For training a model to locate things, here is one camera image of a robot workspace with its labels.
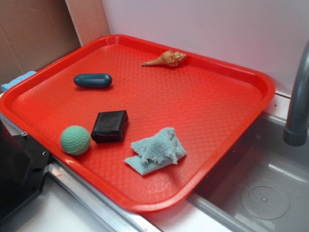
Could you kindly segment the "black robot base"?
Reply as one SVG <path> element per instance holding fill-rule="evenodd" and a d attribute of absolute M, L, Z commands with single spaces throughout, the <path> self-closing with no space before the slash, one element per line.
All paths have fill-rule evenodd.
<path fill-rule="evenodd" d="M 11 135 L 0 123 L 1 224 L 41 194 L 50 160 L 50 151 L 32 136 Z"/>

